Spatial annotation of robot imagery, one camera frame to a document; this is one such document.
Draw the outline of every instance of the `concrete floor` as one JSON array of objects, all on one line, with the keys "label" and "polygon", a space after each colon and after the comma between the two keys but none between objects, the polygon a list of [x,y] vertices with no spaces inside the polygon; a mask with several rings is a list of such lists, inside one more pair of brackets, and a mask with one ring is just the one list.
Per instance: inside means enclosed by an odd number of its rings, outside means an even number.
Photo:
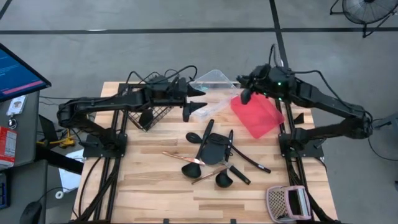
[{"label": "concrete floor", "polygon": [[[344,16],[329,16],[333,1],[277,0],[281,28],[359,27]],[[264,0],[13,0],[0,20],[0,30],[273,26]],[[398,27],[398,16],[384,27]],[[282,36],[293,70],[321,70],[344,100],[363,105],[375,118],[398,111],[398,32],[377,32],[366,39],[360,32]],[[194,64],[199,75],[217,68],[234,80],[264,63],[277,41],[275,33],[263,32],[0,35],[0,42],[52,82],[41,95],[75,97],[98,96],[103,82],[124,81],[131,70],[145,75]],[[317,75],[302,78],[330,93]],[[56,110],[40,104],[40,113],[52,120]],[[320,110],[313,110],[313,116],[317,126],[341,120]],[[398,138],[390,129],[376,132],[371,141],[380,154],[398,158]],[[341,221],[397,222],[396,162],[378,158],[367,140],[330,139],[323,150]],[[49,169],[49,187],[59,185],[57,170]],[[61,201],[48,198],[47,223],[68,221],[75,192]]]}]

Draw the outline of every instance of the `monitor screen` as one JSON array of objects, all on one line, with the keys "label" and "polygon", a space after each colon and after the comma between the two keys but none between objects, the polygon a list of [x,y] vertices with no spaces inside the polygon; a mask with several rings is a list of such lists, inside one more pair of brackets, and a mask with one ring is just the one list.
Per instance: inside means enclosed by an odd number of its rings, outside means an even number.
[{"label": "monitor screen", "polygon": [[0,102],[50,86],[48,80],[0,44]]}]

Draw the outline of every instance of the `table leg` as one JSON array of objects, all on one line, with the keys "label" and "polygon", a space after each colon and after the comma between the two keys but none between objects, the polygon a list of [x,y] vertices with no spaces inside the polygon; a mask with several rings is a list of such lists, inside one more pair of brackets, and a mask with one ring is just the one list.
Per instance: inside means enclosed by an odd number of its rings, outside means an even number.
[{"label": "table leg", "polygon": [[81,174],[83,163],[53,152],[49,149],[37,146],[35,160],[45,159],[50,165],[65,169],[75,174]]}]

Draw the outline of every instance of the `blue screen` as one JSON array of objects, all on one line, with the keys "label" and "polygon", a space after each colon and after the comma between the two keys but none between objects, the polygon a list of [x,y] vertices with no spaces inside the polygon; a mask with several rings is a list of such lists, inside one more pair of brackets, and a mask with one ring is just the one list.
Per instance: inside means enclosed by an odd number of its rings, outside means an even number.
[{"label": "blue screen", "polygon": [[0,49],[0,101],[15,98],[46,83],[17,60]]}]

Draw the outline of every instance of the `wooden table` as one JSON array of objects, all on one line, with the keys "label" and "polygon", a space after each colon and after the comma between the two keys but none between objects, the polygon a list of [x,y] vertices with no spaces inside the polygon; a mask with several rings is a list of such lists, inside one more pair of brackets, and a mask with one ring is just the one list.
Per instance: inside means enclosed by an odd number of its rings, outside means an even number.
[{"label": "wooden table", "polygon": [[[117,82],[104,83],[101,96],[115,94],[118,85]],[[212,94],[205,97],[208,102],[214,102],[216,98]],[[309,109],[292,105],[292,111],[294,117],[304,113],[305,124],[297,127],[314,127]],[[112,115],[111,111],[97,113],[95,122],[108,128],[111,126]],[[182,110],[174,108],[147,133],[128,122],[126,133],[129,140],[126,155],[121,161],[113,223],[162,223],[164,218],[169,218],[172,223],[229,223],[232,218],[237,219],[238,223],[272,223],[266,209],[266,190],[275,185],[289,185],[285,160],[280,155],[277,142],[279,129],[275,128],[262,138],[254,139],[230,107],[212,118],[215,120],[212,130],[214,133],[227,136],[233,129],[234,145],[251,159],[270,168],[272,173],[267,174],[256,169],[235,154],[229,161],[252,181],[250,185],[246,185],[229,171],[228,175],[234,183],[227,189],[219,188],[215,184],[215,177],[191,185],[192,179],[181,173],[181,167],[187,163],[164,156],[162,151],[195,156],[198,145],[189,143],[185,135],[192,131],[202,136],[208,121],[201,123],[192,116],[189,123],[184,123]],[[289,130],[287,118],[285,120],[285,126]],[[95,160],[88,159],[85,162],[75,201],[76,211],[81,186]],[[303,163],[311,194],[326,214],[337,218],[325,168],[314,158],[303,158]],[[202,167],[202,175],[214,168]],[[97,194],[102,170],[103,159],[90,176],[83,195],[83,209]],[[103,200],[101,218],[105,216],[107,202],[108,194]]]}]

